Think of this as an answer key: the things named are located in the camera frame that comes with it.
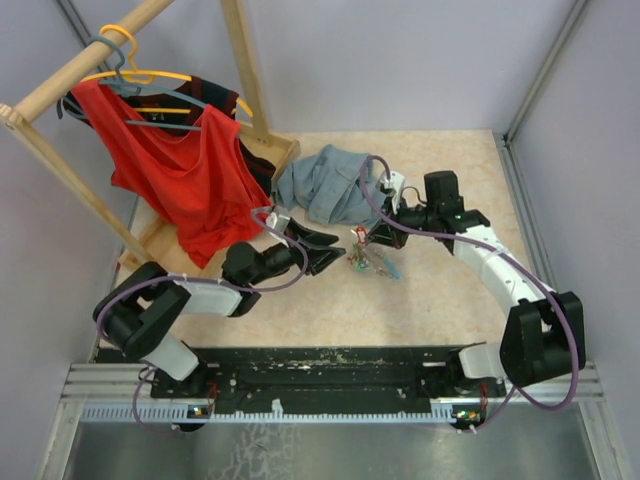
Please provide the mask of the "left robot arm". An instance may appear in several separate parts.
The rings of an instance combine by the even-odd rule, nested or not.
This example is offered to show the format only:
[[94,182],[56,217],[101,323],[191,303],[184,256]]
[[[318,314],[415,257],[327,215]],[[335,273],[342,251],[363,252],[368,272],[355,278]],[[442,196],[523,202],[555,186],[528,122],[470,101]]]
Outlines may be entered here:
[[247,242],[228,248],[219,279],[179,276],[147,262],[94,309],[98,331],[130,361],[155,368],[152,384],[159,398],[204,395],[214,384],[206,362],[171,328],[183,314],[236,318],[247,314],[266,293],[262,282],[292,268],[315,276],[346,253],[335,235],[293,220],[276,231],[278,243],[259,251]]

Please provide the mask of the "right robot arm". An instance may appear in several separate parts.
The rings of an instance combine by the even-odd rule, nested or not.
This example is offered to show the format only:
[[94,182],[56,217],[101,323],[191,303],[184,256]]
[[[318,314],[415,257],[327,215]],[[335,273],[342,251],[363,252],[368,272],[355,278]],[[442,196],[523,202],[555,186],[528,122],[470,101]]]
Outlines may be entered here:
[[410,234],[427,232],[465,263],[506,315],[498,343],[461,348],[447,370],[448,387],[470,395],[482,379],[504,378],[524,388],[586,365],[583,305],[572,292],[558,293],[531,275],[499,240],[490,221],[468,210],[452,171],[425,175],[425,201],[410,206],[405,178],[382,173],[376,188],[384,194],[383,219],[369,231],[369,242],[402,248]]

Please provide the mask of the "bunch of keys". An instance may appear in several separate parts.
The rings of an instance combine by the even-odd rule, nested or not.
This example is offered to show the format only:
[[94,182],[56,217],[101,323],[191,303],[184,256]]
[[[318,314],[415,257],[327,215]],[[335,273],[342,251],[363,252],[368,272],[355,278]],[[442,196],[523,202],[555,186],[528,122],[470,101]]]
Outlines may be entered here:
[[400,271],[383,251],[367,243],[354,243],[347,257],[355,271],[399,280]]

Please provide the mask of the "red key tag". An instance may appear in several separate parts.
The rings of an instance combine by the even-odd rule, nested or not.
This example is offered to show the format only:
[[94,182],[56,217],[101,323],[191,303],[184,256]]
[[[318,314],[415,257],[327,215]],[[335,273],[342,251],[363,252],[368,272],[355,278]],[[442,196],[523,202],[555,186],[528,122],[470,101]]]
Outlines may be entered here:
[[366,243],[367,230],[364,227],[358,226],[352,231],[352,233],[356,236],[356,241],[359,244]]

